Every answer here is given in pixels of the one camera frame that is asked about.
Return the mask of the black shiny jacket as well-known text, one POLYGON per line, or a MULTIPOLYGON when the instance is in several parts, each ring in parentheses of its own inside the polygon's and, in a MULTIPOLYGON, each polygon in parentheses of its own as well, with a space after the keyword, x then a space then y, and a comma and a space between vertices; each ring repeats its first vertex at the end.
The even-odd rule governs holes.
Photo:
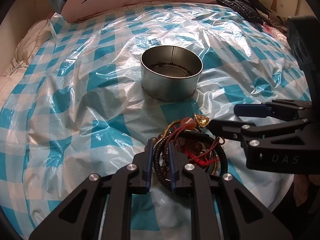
POLYGON ((263 24, 269 22, 270 11, 258 0, 216 0, 219 5, 236 11, 246 21, 263 24))

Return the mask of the round metal tin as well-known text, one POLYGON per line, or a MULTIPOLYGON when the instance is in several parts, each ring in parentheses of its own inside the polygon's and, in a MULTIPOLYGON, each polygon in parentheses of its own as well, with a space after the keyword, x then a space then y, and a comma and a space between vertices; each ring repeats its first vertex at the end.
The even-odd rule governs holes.
POLYGON ((203 71, 201 59, 178 46, 155 46, 140 57, 141 84, 154 99, 180 102, 192 97, 203 71))

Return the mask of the pile of clothes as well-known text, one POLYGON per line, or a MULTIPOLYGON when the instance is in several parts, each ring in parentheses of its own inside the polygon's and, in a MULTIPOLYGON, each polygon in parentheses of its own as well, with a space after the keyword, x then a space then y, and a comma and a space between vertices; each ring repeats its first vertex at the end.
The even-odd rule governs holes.
POLYGON ((266 25, 276 28, 284 35, 287 34, 287 18, 274 15, 270 12, 268 14, 259 12, 259 15, 266 25))

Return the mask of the blue checkered plastic sheet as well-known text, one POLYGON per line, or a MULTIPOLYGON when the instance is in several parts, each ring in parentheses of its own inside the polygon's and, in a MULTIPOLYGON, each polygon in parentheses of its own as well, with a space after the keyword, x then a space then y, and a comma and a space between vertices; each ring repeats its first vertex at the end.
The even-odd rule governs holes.
POLYGON ((147 3, 82 23, 55 14, 47 33, 1 103, 1 208, 24 239, 90 174, 129 164, 174 120, 233 120, 238 103, 310 99, 286 47, 219 5, 147 3), (160 102, 142 89, 140 56, 159 45, 202 60, 190 99, 160 102))

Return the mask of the white striped bed quilt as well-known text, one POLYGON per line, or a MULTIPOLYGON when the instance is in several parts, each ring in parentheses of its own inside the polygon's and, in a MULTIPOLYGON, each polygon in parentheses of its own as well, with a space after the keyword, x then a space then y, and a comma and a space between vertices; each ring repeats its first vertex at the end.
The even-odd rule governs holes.
POLYGON ((49 22, 49 19, 36 22, 17 45, 12 61, 1 75, 1 108, 23 78, 38 50, 52 37, 49 22))

